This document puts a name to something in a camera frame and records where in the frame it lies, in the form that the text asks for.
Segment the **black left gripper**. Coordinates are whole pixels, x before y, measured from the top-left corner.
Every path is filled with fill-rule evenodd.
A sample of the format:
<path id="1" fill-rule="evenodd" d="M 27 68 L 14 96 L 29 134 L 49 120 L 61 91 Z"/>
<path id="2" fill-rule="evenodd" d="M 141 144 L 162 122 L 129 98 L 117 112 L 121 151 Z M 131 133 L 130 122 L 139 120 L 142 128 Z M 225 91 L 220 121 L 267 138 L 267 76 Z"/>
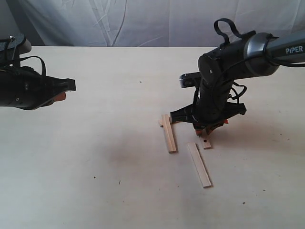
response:
<path id="1" fill-rule="evenodd" d="M 35 110 L 64 101 L 69 91 L 76 91 L 74 79 L 44 77 L 31 69 L 0 70 L 1 107 Z"/>

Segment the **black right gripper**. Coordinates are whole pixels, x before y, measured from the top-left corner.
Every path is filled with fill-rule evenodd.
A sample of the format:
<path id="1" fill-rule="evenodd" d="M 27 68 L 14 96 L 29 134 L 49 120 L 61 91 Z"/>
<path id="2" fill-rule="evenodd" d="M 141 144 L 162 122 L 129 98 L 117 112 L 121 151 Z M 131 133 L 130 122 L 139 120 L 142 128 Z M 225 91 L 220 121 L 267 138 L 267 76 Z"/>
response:
<path id="1" fill-rule="evenodd" d="M 193 123 L 197 136 L 201 136 L 205 126 L 222 126 L 225 120 L 236 115 L 244 115 L 246 107 L 240 102 L 246 86 L 234 81 L 224 81 L 216 86 L 201 84 L 196 89 L 193 104 L 170 112 L 172 123 Z"/>

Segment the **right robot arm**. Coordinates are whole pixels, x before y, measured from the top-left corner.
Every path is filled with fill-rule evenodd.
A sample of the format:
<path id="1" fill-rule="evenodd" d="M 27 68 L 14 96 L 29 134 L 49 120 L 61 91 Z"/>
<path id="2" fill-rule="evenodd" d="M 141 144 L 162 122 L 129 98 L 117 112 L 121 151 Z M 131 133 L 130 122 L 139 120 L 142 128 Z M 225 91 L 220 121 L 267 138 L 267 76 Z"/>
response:
<path id="1" fill-rule="evenodd" d="M 246 107 L 239 98 L 247 90 L 230 95 L 236 80 L 270 76 L 278 67 L 304 67 L 305 32 L 299 31 L 277 38 L 258 33 L 228 42 L 203 54 L 198 59 L 198 72 L 180 76 L 182 88 L 195 87 L 193 102 L 170 113 L 171 121 L 186 122 L 200 135 L 210 134 L 236 115 L 244 115 Z"/>

